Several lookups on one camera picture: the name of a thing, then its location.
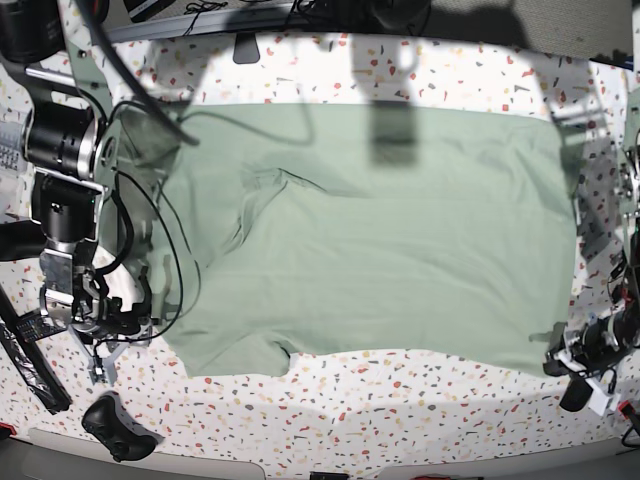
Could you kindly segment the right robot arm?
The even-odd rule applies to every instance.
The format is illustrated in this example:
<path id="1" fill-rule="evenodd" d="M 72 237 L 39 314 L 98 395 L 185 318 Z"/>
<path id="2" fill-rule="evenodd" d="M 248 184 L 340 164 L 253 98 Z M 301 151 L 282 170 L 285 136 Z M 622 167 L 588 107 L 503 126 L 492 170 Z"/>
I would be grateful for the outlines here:
<path id="1" fill-rule="evenodd" d="M 124 310 L 106 281 L 134 245 L 119 188 L 118 106 L 55 1 L 2 3 L 1 61 L 32 101 L 8 130 L 11 148 L 35 169 L 30 217 L 45 239 L 41 315 L 74 335 L 93 382 L 113 383 L 116 359 L 153 337 L 150 298 Z"/>

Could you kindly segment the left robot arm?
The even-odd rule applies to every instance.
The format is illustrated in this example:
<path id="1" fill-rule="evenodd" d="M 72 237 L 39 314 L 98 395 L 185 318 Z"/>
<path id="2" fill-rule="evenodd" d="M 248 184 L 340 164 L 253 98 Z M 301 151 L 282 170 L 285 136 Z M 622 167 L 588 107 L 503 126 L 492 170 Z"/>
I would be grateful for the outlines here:
<path id="1" fill-rule="evenodd" d="M 613 303 L 621 307 L 607 316 L 590 316 L 579 329 L 565 327 L 546 354 L 544 371 L 550 376 L 567 376 L 569 383 L 560 400 L 567 412 L 587 407 L 599 416 L 621 408 L 626 416 L 635 413 L 620 400 L 617 365 L 639 348 L 639 128 L 619 161 L 617 193 L 623 227 L 621 260 L 612 271 L 618 283 Z"/>

